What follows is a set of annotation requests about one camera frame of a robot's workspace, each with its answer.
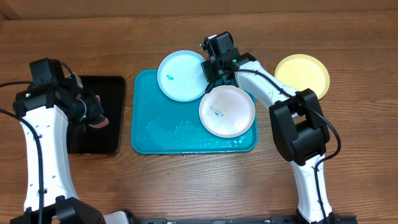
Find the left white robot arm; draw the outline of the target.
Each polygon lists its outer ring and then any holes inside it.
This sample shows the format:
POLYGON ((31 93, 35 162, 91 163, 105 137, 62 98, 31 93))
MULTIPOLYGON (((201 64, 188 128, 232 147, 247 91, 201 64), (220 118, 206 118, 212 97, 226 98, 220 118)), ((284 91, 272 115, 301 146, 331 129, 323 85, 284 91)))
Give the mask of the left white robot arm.
POLYGON ((30 63, 32 81, 19 92, 11 116, 19 120, 26 143, 28 187, 24 214, 11 223, 135 223, 129 210, 107 215, 82 202, 70 173, 67 133, 71 125, 103 128, 100 96, 85 88, 66 64, 50 58, 30 63))

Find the light blue plate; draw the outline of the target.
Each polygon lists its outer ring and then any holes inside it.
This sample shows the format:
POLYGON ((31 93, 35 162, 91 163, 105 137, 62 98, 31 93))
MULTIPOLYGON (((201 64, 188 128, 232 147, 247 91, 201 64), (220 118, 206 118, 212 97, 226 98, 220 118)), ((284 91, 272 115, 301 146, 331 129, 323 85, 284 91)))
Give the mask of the light blue plate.
POLYGON ((188 102, 205 94, 208 81, 201 63, 205 58, 190 50, 179 50, 166 56, 157 70, 157 81, 170 99, 188 102))

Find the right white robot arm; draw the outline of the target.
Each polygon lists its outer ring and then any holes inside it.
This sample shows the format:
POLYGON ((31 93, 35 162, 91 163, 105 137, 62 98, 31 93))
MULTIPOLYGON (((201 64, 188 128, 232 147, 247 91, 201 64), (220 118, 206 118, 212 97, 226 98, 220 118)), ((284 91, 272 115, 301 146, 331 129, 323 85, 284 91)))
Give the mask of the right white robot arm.
POLYGON ((241 54, 226 31, 204 39, 200 45, 209 58, 202 63, 209 89, 219 80, 231 81, 252 94, 268 110, 274 144, 293 168, 298 191, 297 220, 300 223, 331 223, 323 162, 330 140, 314 91, 299 91, 278 81, 254 56, 241 54))

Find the white plate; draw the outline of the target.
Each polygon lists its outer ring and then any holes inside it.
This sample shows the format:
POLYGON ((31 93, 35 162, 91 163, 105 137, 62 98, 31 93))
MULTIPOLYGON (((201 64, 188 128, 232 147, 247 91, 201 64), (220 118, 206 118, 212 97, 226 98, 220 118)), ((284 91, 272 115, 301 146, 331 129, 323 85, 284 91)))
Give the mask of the white plate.
POLYGON ((256 109, 252 98, 244 90, 222 85, 201 99, 199 117, 210 133, 222 138, 234 138, 252 126, 256 109))

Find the red green scrub sponge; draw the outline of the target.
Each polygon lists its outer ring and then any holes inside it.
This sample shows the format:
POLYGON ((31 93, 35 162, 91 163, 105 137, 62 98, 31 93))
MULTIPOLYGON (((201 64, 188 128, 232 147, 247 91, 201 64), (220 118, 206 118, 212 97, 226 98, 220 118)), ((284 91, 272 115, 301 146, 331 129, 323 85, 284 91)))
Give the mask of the red green scrub sponge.
POLYGON ((89 120, 88 125, 95 129, 101 129, 109 124, 109 119, 103 115, 104 109, 101 104, 101 98, 99 95, 95 96, 95 107, 90 115, 93 117, 89 120))

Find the yellow plate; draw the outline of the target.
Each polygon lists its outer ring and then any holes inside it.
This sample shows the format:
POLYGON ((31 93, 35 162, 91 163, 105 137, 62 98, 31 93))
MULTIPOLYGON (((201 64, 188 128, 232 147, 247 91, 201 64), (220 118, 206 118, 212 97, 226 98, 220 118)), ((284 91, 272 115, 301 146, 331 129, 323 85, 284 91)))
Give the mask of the yellow plate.
POLYGON ((289 55, 282 59, 274 76, 299 91, 307 88, 313 90, 319 100, 326 95, 330 86, 330 75, 324 64, 305 54, 289 55))

